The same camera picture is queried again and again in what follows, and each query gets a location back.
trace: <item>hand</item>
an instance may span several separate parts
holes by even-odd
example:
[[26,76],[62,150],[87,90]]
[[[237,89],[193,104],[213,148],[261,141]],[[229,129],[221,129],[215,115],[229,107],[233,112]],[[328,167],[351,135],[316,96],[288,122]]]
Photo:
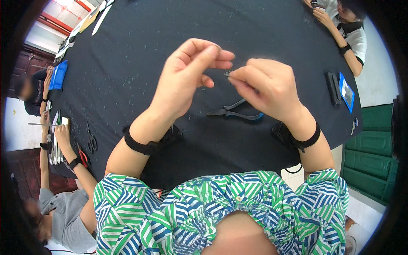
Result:
[[319,8],[314,8],[313,15],[316,17],[317,20],[320,21],[320,23],[322,23],[328,29],[334,26],[333,21],[325,11]]
[[253,59],[232,71],[228,80],[253,107],[283,123],[299,117],[302,104],[290,66],[268,59]]
[[47,69],[47,76],[52,75],[52,73],[54,72],[54,67],[53,66],[48,66],[47,68],[49,68],[49,69]]
[[188,39],[166,60],[149,108],[173,121],[183,116],[198,87],[214,87],[213,80],[203,72],[207,68],[230,69],[234,57],[213,42]]
[[307,6],[309,6],[310,8],[312,8],[312,4],[311,4],[312,0],[303,0],[303,2],[304,2]]
[[72,150],[71,142],[69,141],[69,129],[66,125],[56,126],[54,133],[58,146],[61,149],[62,154],[65,156],[70,150]]

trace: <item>black tablecloth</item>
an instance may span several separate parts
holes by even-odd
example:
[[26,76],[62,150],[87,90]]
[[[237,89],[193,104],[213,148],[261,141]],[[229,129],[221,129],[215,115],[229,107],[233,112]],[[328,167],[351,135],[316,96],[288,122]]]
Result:
[[[338,47],[299,0],[116,0],[99,31],[96,22],[76,36],[65,59],[63,91],[52,91],[51,114],[71,118],[71,142],[78,142],[101,180],[108,157],[130,124],[150,104],[167,57],[188,38],[203,38],[235,53],[234,67],[249,58],[271,58],[293,67],[301,102],[308,107],[335,148],[351,138],[361,107],[354,77]],[[324,74],[341,71],[356,93],[350,114],[345,103],[332,106]],[[208,70],[213,89],[198,89],[187,114],[176,121],[185,140],[151,157],[141,179],[152,188],[172,188],[194,177],[253,170],[278,171],[299,162],[271,137],[275,119],[256,124],[206,113],[241,99],[224,70]],[[257,110],[247,103],[236,108]],[[86,149],[86,120],[98,150]],[[354,135],[361,131],[359,125]],[[58,165],[65,176],[72,175]]]

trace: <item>red-handled scissors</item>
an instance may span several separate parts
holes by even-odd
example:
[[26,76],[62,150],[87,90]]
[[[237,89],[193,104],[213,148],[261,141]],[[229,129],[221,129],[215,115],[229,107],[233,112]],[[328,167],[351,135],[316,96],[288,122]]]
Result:
[[86,157],[85,153],[82,151],[81,146],[77,143],[79,156],[81,157],[82,164],[85,167],[88,167],[88,158]]

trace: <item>black wristband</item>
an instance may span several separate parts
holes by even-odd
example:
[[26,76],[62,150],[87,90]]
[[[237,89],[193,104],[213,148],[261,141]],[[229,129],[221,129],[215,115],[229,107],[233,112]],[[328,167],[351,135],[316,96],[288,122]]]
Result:
[[310,146],[314,145],[317,142],[317,140],[319,139],[320,133],[321,133],[320,126],[319,126],[319,123],[316,121],[316,131],[313,134],[313,136],[310,139],[308,139],[307,141],[304,141],[304,142],[298,141],[295,138],[293,138],[294,144],[295,144],[295,146],[297,148],[299,148],[299,150],[301,150],[303,153],[305,153],[304,148],[307,148],[307,147],[310,147]]
[[76,165],[78,165],[79,163],[82,164],[82,161],[80,158],[76,157],[74,160],[71,161],[71,163],[69,163],[69,168],[71,168],[71,170],[74,170],[74,167],[76,167]]
[[125,142],[129,148],[131,148],[134,151],[143,153],[146,156],[150,156],[153,154],[156,154],[160,150],[160,145],[159,143],[156,142],[149,142],[148,144],[140,144],[137,141],[133,140],[133,138],[130,136],[130,125],[124,126],[122,129],[122,132],[125,137]]
[[43,150],[48,150],[48,148],[49,148],[49,146],[48,146],[48,144],[49,144],[50,142],[41,142],[40,143],[40,147],[43,149]]
[[351,45],[347,43],[347,46],[340,48],[340,53],[344,55],[348,50],[351,50]]

